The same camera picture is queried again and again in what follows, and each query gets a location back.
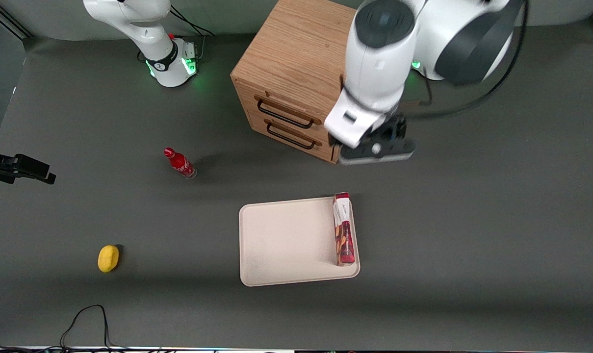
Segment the power cord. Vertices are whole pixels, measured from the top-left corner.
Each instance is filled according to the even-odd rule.
[[[423,81],[425,82],[425,87],[427,89],[428,100],[427,100],[427,102],[420,102],[418,105],[420,105],[421,107],[427,107],[427,106],[431,105],[431,102],[433,102],[434,95],[431,92],[431,83],[429,82],[430,80],[428,78],[424,77]]]
[[[501,87],[502,83],[508,78],[514,65],[516,64],[516,60],[518,59],[519,54],[521,53],[521,47],[523,47],[523,40],[525,39],[525,33],[527,32],[527,20],[529,19],[529,9],[530,9],[530,2],[529,0],[525,0],[524,3],[525,7],[523,8],[523,23],[521,26],[521,33],[518,38],[518,44],[516,45],[516,50],[514,51],[514,56],[512,56],[512,60],[508,65],[508,68],[505,70],[502,78],[485,94],[478,97],[477,99],[466,103],[465,105],[461,105],[460,107],[455,107],[447,110],[441,110],[440,112],[433,112],[433,113],[424,113],[424,114],[408,114],[407,118],[415,118],[415,119],[434,119],[434,118],[449,118],[453,115],[459,114],[464,110],[471,109],[477,107],[479,104],[484,103],[488,98],[492,96],[492,94]]]
[[[198,55],[196,60],[202,59],[203,55],[205,54],[205,40],[207,39],[207,34],[203,34],[200,31],[205,31],[205,32],[209,33],[209,36],[215,36],[215,34],[213,34],[213,32],[210,31],[209,29],[200,27],[200,26],[196,25],[195,23],[190,22],[182,13],[180,13],[180,11],[178,11],[178,9],[174,5],[171,5],[171,7],[172,7],[172,11],[170,11],[170,13],[173,14],[173,16],[175,16],[179,20],[187,23],[189,26],[191,26],[196,31],[196,33],[198,33],[199,36],[202,36],[203,43],[200,46],[200,55]],[[141,50],[139,50],[137,52],[137,61],[138,62],[146,62],[146,57],[141,52]]]
[[[83,313],[83,311],[86,311],[91,308],[100,308],[102,311],[102,318],[104,319],[104,347],[106,347],[110,353],[126,353],[129,351],[144,351],[144,352],[146,351],[145,349],[132,349],[132,348],[124,347],[124,346],[119,346],[119,345],[111,342],[111,339],[109,337],[109,332],[108,332],[108,320],[106,319],[106,311],[104,309],[104,306],[102,306],[100,304],[94,304],[94,305],[86,306],[85,308],[81,309],[74,316],[74,319],[72,320],[72,323],[70,324],[70,326],[61,335],[61,338],[59,339],[59,346],[50,346],[50,347],[43,348],[43,349],[27,349],[27,348],[23,348],[23,347],[7,347],[7,346],[2,346],[0,344],[0,353],[100,353],[103,351],[102,349],[76,349],[76,348],[68,347],[67,344],[65,344],[65,339],[67,337],[67,334],[70,333],[72,328],[74,328],[74,325],[76,324],[76,321],[78,320],[78,317]]]
[[[209,29],[205,29],[203,27],[200,27],[198,25],[193,24],[192,22],[189,22],[189,20],[182,13],[180,13],[180,11],[178,11],[178,9],[174,5],[172,5],[172,9],[173,9],[172,14],[176,18],[178,18],[179,20],[187,23],[189,26],[191,26],[193,29],[195,29],[196,32],[198,32],[199,35],[201,35],[201,36],[204,36],[205,35],[205,34],[202,34],[200,32],[202,30],[202,31],[205,31],[205,32],[209,33],[210,36],[215,36],[215,34],[213,34],[213,32],[210,31]]]

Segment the gray table surface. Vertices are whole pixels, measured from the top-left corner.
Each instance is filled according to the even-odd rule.
[[[530,29],[488,102],[412,121],[409,161],[356,167],[248,127],[229,73],[250,40],[209,38],[176,89],[130,41],[28,43],[0,149],[58,179],[0,183],[0,343],[55,344],[101,303],[127,346],[593,351],[593,21]],[[485,89],[435,84],[433,109]],[[167,146],[196,179],[171,170]],[[241,206],[341,191],[355,279],[240,283]],[[111,243],[123,263],[103,275]],[[101,336],[87,312],[68,342]]]

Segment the beige tray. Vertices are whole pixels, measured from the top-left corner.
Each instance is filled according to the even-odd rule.
[[[334,198],[246,205],[240,210],[240,279],[267,286],[351,278],[360,272],[353,206],[355,263],[336,265]]]

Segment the drawer handle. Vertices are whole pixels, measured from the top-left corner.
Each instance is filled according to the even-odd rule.
[[[279,134],[278,132],[274,132],[273,130],[270,130],[271,127],[272,127],[272,123],[268,123],[268,126],[265,128],[269,134],[271,134],[272,136],[277,136],[278,138],[283,139],[289,143],[293,143],[294,145],[297,145],[298,147],[303,148],[304,150],[311,150],[312,148],[314,148],[314,146],[316,146],[315,142],[312,142],[311,145],[309,145],[309,146],[303,145],[299,141],[295,141],[293,139],[283,136],[282,134]]]
[[[301,124],[298,121],[294,121],[294,120],[292,120],[290,118],[286,118],[285,116],[279,115],[279,114],[277,114],[275,112],[271,112],[270,110],[263,108],[261,106],[262,104],[263,104],[263,100],[259,99],[258,100],[258,109],[259,109],[260,112],[265,113],[265,114],[268,114],[269,116],[272,116],[273,118],[277,118],[279,120],[283,120],[286,123],[290,123],[292,125],[298,126],[301,129],[309,129],[311,127],[311,125],[314,123],[314,120],[310,119],[309,120],[309,124],[307,124],[307,125]]]

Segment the wooden cabinet top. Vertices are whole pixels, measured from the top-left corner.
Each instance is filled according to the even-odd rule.
[[[354,15],[329,0],[279,0],[231,76],[324,119],[340,93]]]

